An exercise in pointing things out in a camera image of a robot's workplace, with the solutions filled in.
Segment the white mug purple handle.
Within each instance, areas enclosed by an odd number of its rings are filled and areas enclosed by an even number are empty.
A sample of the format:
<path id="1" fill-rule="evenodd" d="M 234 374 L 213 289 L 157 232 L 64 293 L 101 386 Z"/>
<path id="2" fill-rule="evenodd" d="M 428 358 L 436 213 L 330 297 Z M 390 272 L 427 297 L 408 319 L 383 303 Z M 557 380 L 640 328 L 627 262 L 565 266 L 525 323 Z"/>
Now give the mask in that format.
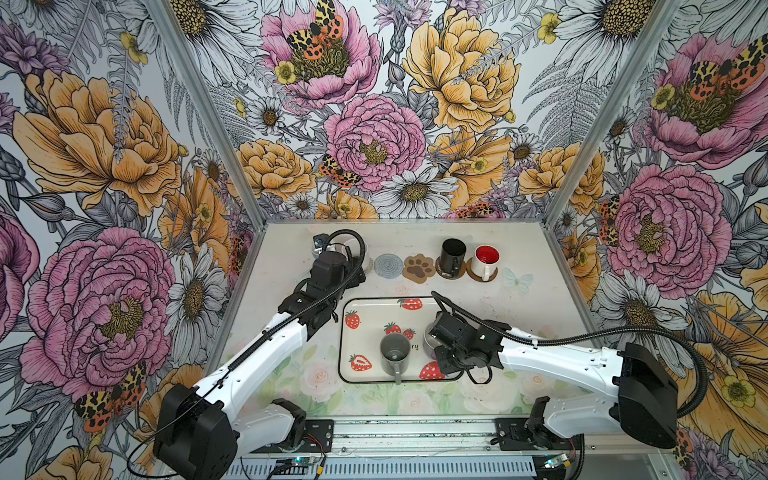
<path id="1" fill-rule="evenodd" d="M 423 338 L 422 338 L 422 345 L 424 352 L 428 355 L 428 357 L 431 360 L 436 360 L 436 349 L 439 347 L 443 347 L 444 344 L 442 341 L 440 341 L 433 333 L 432 330 L 437 325 L 437 320 L 433 320 L 431 323 L 427 325 L 427 327 L 424 330 Z"/>

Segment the grey woven round coaster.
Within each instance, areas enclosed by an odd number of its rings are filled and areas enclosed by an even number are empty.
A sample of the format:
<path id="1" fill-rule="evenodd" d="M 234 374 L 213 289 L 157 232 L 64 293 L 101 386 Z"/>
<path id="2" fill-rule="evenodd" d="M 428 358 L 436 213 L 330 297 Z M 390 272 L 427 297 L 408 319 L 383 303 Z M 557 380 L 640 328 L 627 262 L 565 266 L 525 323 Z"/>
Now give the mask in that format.
<path id="1" fill-rule="evenodd" d="M 384 253 L 374 261 L 374 272 L 381 278 L 392 280 L 399 277 L 404 269 L 403 260 L 395 254 Z"/>

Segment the grey mug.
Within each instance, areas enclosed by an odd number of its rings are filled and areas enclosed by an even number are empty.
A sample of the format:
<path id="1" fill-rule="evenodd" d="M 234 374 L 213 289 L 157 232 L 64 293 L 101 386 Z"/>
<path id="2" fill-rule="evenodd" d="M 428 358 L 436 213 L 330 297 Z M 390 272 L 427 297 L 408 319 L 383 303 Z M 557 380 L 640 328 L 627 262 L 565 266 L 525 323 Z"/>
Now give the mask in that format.
<path id="1" fill-rule="evenodd" d="M 401 384 L 408 367 L 411 350 L 410 340 L 402 333 L 386 334 L 380 341 L 379 350 L 382 357 L 382 369 L 393 378 L 396 384 Z"/>

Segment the plain brown round coaster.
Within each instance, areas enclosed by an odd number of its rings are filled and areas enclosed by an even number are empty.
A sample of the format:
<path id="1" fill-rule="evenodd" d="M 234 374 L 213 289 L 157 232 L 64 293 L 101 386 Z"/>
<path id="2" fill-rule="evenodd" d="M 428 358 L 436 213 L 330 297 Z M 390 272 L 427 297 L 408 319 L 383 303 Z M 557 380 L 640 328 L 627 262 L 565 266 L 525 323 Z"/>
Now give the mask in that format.
<path id="1" fill-rule="evenodd" d="M 466 272 L 467 274 L 477 282 L 481 283 L 488 283 L 493 281 L 497 274 L 498 274 L 498 268 L 496 266 L 493 267 L 493 271 L 490 271 L 490 266 L 486 266 L 485 264 L 479 265 L 479 273 L 476 272 L 475 266 L 472 262 L 467 263 Z"/>

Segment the scratched brown round coaster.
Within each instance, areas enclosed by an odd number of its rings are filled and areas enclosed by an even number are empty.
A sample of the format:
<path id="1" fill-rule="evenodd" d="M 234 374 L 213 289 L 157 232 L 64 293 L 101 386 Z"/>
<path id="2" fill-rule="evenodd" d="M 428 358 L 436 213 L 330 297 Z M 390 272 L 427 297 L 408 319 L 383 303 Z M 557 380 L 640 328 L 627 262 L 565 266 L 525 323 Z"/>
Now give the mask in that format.
<path id="1" fill-rule="evenodd" d="M 442 267 L 441 267 L 441 264 L 439 263 L 439 261 L 436 261 L 435 269 L 436 269 L 436 273 L 439 276 L 441 276 L 442 278 L 444 278 L 444 279 L 447 279 L 447 280 L 458 280 L 458 279 L 462 278 L 465 275 L 465 273 L 466 273 L 466 263 L 462 262 L 460 267 L 459 267 L 459 270 L 456 273 L 444 272 L 442 270 Z"/>

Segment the cork paw print coaster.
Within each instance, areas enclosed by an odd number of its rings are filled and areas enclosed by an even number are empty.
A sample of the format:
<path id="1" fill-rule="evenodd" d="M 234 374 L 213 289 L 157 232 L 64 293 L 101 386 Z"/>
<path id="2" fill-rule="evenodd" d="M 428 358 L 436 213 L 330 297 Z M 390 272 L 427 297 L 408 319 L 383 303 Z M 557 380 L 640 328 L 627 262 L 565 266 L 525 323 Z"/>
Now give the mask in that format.
<path id="1" fill-rule="evenodd" d="M 435 262 L 423 254 L 408 256 L 404 260 L 402 276 L 417 284 L 425 283 L 436 274 Z"/>

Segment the white mug red inside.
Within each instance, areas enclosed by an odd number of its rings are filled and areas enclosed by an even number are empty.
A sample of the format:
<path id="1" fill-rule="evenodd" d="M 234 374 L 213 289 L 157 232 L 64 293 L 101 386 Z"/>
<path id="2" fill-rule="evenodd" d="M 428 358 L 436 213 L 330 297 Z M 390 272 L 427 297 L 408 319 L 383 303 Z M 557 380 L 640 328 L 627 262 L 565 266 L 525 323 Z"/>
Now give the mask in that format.
<path id="1" fill-rule="evenodd" d="M 498 262 L 500 261 L 499 251 L 490 245 L 480 245 L 475 249 L 474 256 L 471 260 L 475 266 L 475 270 L 479 273 L 479 265 L 485 264 L 490 266 L 490 271 L 493 271 L 493 267 L 498 268 Z"/>

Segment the black mug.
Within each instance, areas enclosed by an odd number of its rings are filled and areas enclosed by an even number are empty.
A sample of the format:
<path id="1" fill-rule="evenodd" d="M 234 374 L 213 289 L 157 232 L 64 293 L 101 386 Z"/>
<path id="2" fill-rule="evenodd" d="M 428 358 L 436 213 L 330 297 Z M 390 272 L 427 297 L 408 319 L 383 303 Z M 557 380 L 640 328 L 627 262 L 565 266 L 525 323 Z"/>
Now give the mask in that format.
<path id="1" fill-rule="evenodd" d="M 440 256 L 437 261 L 444 272 L 456 273 L 462 262 L 465 262 L 467 252 L 466 244 L 456 238 L 446 239 L 441 246 Z"/>

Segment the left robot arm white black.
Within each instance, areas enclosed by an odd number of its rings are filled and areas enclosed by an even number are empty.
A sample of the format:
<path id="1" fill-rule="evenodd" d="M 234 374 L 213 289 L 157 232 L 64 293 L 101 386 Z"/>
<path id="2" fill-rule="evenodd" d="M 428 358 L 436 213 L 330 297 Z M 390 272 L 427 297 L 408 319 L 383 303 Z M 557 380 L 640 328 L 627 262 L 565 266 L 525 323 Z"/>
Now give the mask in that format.
<path id="1" fill-rule="evenodd" d="M 244 453 L 297 437 L 306 414 L 284 399 L 262 410 L 255 426 L 236 421 L 274 369 L 333 319 L 345 290 L 364 282 L 363 263 L 363 256 L 321 253 L 309 277 L 234 358 L 192 387 L 172 387 L 161 403 L 156 459 L 184 479 L 220 479 Z"/>

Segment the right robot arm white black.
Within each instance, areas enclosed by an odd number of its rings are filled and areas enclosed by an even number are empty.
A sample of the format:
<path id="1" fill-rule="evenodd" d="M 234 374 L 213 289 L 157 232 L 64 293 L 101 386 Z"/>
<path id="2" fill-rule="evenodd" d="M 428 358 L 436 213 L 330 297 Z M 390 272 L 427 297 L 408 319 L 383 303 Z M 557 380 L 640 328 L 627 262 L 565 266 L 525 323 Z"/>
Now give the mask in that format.
<path id="1" fill-rule="evenodd" d="M 426 331 L 444 375 L 473 369 L 529 371 L 585 389 L 582 397 L 538 397 L 530 416 L 508 431 L 528 449 L 552 449 L 580 435 L 624 433 L 645 445 L 677 443 L 678 390 L 643 346 L 622 350 L 550 342 L 496 321 L 441 310 Z"/>

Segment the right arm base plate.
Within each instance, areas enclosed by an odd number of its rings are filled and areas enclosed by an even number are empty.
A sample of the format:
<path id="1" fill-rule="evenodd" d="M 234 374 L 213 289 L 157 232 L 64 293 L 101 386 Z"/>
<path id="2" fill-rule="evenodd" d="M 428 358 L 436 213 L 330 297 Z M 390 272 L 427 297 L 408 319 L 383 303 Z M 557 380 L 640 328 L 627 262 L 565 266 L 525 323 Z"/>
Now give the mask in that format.
<path id="1" fill-rule="evenodd" d="M 522 417 L 503 417 L 494 421 L 496 444 L 502 451 L 579 451 L 579 436 L 564 438 L 543 423 Z"/>

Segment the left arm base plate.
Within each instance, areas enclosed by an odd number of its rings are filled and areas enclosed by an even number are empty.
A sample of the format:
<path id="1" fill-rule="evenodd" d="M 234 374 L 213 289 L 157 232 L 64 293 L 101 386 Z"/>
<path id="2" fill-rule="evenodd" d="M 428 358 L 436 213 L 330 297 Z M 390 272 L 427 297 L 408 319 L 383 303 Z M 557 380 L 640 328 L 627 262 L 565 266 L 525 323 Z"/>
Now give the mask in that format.
<path id="1" fill-rule="evenodd" d="M 267 445 L 257 453 L 329 453 L 333 444 L 335 422 L 309 419 L 293 426 L 282 442 Z"/>

